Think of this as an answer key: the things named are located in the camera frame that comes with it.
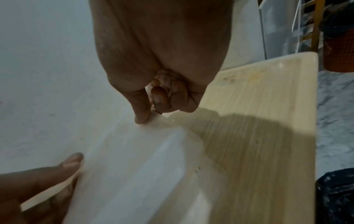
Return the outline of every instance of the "black plastic bag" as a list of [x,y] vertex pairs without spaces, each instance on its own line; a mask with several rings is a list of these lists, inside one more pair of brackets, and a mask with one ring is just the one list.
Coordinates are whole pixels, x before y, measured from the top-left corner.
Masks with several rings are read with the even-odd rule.
[[326,173],[316,181],[316,224],[354,223],[354,168]]
[[350,29],[354,29],[354,2],[333,13],[321,25],[324,36],[329,38],[344,35]]

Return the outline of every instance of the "marble floor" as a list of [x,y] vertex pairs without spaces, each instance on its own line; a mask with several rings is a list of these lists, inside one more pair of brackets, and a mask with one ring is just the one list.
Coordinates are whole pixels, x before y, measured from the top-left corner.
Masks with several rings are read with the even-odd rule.
[[354,72],[329,72],[321,61],[320,58],[316,178],[329,171],[354,168]]

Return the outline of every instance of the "wooden table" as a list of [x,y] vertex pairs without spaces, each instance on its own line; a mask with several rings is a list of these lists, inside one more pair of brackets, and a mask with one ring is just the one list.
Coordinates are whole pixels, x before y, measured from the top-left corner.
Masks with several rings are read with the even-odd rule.
[[302,53],[221,71],[197,111],[169,115],[228,180],[208,220],[179,223],[314,223],[317,65]]

